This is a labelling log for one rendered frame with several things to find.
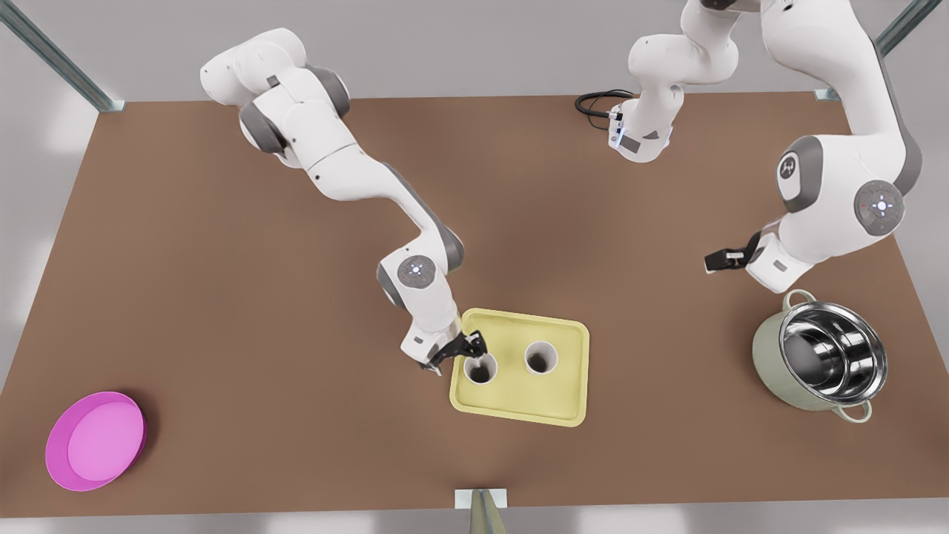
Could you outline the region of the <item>white IKEA cup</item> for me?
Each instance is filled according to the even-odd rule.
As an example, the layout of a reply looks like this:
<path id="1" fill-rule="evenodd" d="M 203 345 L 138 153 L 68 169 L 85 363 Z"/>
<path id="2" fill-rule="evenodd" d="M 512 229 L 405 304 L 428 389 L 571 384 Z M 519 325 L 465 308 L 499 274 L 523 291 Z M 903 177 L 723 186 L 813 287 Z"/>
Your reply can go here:
<path id="1" fill-rule="evenodd" d="M 552 373 L 559 362 L 559 354 L 555 346 L 548 341 L 537 340 L 532 342 L 524 352 L 526 371 L 532 375 L 548 375 Z"/>
<path id="2" fill-rule="evenodd" d="M 464 378 L 475 385 L 489 384 L 496 378 L 498 364 L 495 356 L 484 354 L 478 357 L 466 357 L 463 361 L 462 372 Z"/>

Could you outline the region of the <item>yellow rectangular tray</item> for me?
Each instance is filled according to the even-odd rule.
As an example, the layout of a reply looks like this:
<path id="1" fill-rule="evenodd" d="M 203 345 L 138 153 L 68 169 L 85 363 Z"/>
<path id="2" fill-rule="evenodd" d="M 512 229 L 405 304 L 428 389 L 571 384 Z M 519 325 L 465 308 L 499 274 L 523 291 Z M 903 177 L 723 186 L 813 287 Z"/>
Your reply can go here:
<path id="1" fill-rule="evenodd" d="M 519 312 L 473 308 L 462 315 L 465 331 L 479 331 L 498 364 L 496 378 L 475 385 L 463 375 L 464 359 L 453 365 L 449 400 L 473 415 L 503 417 L 575 428 L 586 418 L 589 391 L 590 335 L 574 320 Z M 559 354 L 548 375 L 526 371 L 525 349 L 537 340 L 552 343 Z"/>

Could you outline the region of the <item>green pot with steel interior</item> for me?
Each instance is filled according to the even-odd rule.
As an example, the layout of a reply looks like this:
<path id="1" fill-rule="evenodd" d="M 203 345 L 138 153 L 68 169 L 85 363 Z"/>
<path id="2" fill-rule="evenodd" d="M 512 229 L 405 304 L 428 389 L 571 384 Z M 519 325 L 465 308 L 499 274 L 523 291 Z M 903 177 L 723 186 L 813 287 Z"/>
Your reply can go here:
<path id="1" fill-rule="evenodd" d="M 881 339 L 863 317 L 803 289 L 784 294 L 781 311 L 757 328 L 752 359 L 778 399 L 848 423 L 871 419 L 871 400 L 889 371 Z"/>

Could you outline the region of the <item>pink round bowl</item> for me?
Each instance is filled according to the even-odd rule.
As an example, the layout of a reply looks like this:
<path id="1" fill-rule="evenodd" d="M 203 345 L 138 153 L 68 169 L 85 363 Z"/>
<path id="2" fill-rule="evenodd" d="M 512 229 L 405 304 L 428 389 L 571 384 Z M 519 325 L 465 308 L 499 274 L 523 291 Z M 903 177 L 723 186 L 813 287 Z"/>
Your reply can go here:
<path id="1" fill-rule="evenodd" d="M 86 395 L 66 409 L 45 445 L 45 469 L 73 492 L 101 489 L 122 476 L 145 449 L 147 422 L 121 392 Z"/>

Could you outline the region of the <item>silver frame post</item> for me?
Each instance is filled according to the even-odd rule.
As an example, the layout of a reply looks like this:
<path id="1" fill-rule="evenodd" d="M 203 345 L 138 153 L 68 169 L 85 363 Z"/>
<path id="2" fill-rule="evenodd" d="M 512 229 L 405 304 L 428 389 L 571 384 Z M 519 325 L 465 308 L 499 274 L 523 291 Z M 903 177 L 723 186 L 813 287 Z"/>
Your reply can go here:
<path id="1" fill-rule="evenodd" d="M 469 534 L 509 534 L 500 514 L 507 507 L 507 489 L 454 491 L 454 508 L 470 510 Z"/>
<path id="2" fill-rule="evenodd" d="M 943 0 L 910 0 L 893 21 L 876 37 L 876 50 L 882 58 L 891 54 Z"/>
<path id="3" fill-rule="evenodd" d="M 109 97 L 13 3 L 0 0 L 0 22 L 99 113 L 121 113 L 126 102 Z"/>

